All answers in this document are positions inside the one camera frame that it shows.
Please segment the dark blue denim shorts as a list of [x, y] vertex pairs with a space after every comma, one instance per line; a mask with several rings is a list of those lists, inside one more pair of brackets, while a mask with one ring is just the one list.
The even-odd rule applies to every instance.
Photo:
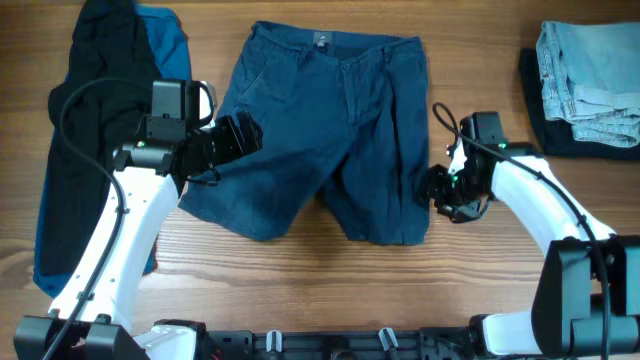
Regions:
[[219, 112], [250, 114], [262, 148], [198, 177], [181, 209], [269, 241], [319, 197], [352, 241], [420, 244], [427, 75], [417, 37], [255, 23]]

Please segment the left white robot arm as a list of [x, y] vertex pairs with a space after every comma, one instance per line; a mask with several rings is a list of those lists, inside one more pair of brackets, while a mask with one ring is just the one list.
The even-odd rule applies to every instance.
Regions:
[[262, 131], [246, 112], [212, 122], [153, 117], [119, 146], [109, 198], [89, 243], [45, 316], [25, 316], [13, 344], [21, 359], [205, 359], [202, 322], [161, 320], [133, 336], [132, 308], [147, 259], [186, 182], [252, 154]]

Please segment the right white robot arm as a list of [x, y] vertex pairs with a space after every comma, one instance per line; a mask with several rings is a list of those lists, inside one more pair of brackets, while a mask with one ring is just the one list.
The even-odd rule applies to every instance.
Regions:
[[518, 218], [544, 256], [528, 310], [478, 315], [462, 346], [477, 359], [631, 354], [639, 350], [639, 238], [595, 219], [527, 143], [461, 142], [417, 194], [453, 223], [493, 201]]

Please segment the dark folded garment under jeans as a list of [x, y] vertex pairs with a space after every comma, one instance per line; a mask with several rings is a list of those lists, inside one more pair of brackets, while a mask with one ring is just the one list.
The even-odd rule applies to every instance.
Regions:
[[568, 123], [545, 119], [542, 85], [539, 79], [537, 54], [534, 49], [520, 49], [518, 70], [530, 124], [545, 155], [564, 158], [639, 160], [639, 146], [617, 148], [594, 142], [579, 142], [573, 138], [572, 129]]

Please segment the black garment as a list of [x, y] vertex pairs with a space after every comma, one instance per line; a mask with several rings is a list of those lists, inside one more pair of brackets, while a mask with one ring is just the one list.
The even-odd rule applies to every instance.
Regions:
[[86, 2], [67, 77], [51, 90], [55, 134], [45, 184], [39, 271], [74, 271], [104, 207], [116, 147], [132, 137], [160, 72], [142, 19], [129, 0]]

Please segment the light blue folded jeans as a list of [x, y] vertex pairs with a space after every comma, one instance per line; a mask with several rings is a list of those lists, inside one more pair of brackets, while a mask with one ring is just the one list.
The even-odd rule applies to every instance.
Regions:
[[545, 119], [579, 142], [639, 144], [639, 24], [545, 21], [536, 43]]

